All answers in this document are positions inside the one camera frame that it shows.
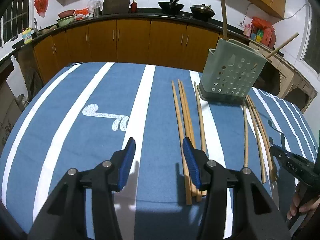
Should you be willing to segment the person's right hand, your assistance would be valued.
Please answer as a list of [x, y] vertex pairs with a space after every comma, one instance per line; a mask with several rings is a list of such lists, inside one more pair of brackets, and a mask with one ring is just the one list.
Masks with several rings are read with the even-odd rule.
[[289, 211], [286, 214], [286, 217], [287, 217], [288, 220], [290, 220], [292, 217], [296, 216], [298, 211], [300, 213], [306, 213], [306, 217], [303, 220], [302, 224], [300, 225], [300, 228], [303, 228], [309, 222], [309, 220], [311, 219], [311, 217], [315, 213], [317, 207], [319, 206], [319, 196], [317, 196], [315, 198], [312, 198], [311, 200], [309, 200], [304, 205], [300, 205], [300, 202], [301, 202], [301, 197], [300, 197], [301, 188], [302, 188], [301, 183], [298, 183], [296, 188], [295, 188], [295, 194], [293, 195], [292, 202], [290, 204], [290, 208], [289, 208]]

